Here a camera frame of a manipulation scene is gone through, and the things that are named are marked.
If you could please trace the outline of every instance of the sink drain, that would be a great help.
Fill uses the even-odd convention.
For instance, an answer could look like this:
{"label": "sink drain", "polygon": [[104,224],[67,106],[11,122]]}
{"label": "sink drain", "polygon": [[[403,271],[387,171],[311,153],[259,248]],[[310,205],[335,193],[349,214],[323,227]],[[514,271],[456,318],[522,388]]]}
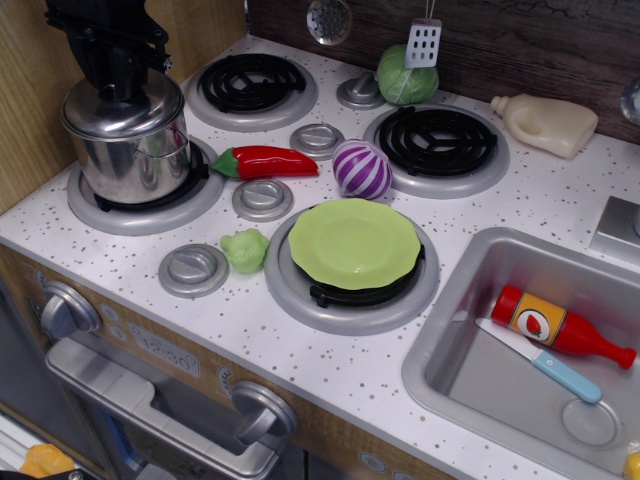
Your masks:
{"label": "sink drain", "polygon": [[591,446],[606,445],[618,432],[618,421],[612,412],[601,404],[592,405],[582,400],[564,407],[562,423],[574,438]]}

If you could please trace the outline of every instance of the bottle label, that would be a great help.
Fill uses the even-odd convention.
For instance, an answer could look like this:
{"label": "bottle label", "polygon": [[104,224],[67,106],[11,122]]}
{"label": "bottle label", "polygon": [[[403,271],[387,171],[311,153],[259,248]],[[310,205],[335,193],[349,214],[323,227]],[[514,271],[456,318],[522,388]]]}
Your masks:
{"label": "bottle label", "polygon": [[553,342],[564,323],[567,311],[538,297],[524,293],[516,307],[509,328],[547,346]]}

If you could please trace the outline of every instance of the toy knife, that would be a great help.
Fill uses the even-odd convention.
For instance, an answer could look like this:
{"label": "toy knife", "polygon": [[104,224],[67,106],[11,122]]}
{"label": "toy knife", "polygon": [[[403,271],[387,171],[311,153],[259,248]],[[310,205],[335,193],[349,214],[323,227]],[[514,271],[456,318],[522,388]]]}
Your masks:
{"label": "toy knife", "polygon": [[583,377],[574,369],[550,355],[541,348],[535,347],[525,337],[492,322],[488,318],[476,319],[485,332],[508,345],[520,355],[528,358],[534,367],[549,376],[560,385],[588,403],[597,403],[602,398],[602,390],[591,380]]}

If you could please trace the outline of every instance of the green toy plate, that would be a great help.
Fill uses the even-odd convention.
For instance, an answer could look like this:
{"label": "green toy plate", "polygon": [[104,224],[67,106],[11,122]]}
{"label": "green toy plate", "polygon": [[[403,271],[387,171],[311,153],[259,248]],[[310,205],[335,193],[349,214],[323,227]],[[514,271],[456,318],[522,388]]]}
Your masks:
{"label": "green toy plate", "polygon": [[368,200],[331,200],[306,211],[289,232],[293,261],[317,282],[346,290],[385,287],[415,266],[411,221]]}

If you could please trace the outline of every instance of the purple striped onion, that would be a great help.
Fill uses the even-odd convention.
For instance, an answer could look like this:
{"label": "purple striped onion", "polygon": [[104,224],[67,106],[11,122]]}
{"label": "purple striped onion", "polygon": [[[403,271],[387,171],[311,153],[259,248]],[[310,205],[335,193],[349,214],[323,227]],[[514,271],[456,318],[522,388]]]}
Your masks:
{"label": "purple striped onion", "polygon": [[333,175],[340,195],[374,200],[391,187],[389,159],[364,140],[347,140],[333,154]]}

